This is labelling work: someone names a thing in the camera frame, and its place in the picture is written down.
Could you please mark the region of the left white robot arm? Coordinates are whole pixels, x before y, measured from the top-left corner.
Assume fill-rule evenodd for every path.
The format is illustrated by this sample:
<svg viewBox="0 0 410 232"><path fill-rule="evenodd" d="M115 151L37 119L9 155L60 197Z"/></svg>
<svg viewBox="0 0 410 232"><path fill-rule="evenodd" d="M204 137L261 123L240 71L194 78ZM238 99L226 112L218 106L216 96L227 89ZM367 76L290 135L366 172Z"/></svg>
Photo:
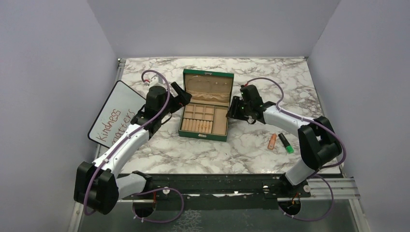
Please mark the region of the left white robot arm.
<svg viewBox="0 0 410 232"><path fill-rule="evenodd" d="M104 215L111 212L117 201L136 194L147 198L152 192L151 177L139 171L120 177L119 173L130 157L162 126L162 119L191 101L192 95L176 82L170 86L177 93L173 96L166 88L150 87L146 97L131 89L136 96L131 107L131 121L120 138L93 162L82 162L76 170L74 201Z"/></svg>

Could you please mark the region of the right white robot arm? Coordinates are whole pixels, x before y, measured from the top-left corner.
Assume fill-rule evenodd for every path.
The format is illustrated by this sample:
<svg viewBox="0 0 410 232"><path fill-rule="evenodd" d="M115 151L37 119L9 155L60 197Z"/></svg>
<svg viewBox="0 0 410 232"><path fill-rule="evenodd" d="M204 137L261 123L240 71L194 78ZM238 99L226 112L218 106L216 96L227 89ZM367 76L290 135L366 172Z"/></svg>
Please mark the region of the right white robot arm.
<svg viewBox="0 0 410 232"><path fill-rule="evenodd" d="M240 93L232 99L228 118L276 126L299 140L301 159L283 175L279 183L282 195L292 196L299 184L342 153L342 145L326 117L302 117L280 109L277 103L264 102L255 85L242 85Z"/></svg>

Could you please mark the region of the green jewelry box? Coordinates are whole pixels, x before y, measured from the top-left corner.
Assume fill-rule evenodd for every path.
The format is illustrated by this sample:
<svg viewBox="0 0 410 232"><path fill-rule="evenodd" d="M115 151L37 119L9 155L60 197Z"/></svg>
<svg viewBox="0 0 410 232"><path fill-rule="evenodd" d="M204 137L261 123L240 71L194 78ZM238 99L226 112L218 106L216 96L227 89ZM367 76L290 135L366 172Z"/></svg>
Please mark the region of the green jewelry box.
<svg viewBox="0 0 410 232"><path fill-rule="evenodd" d="M192 95L181 114L181 137L226 142L234 74L183 70L184 90Z"/></svg>

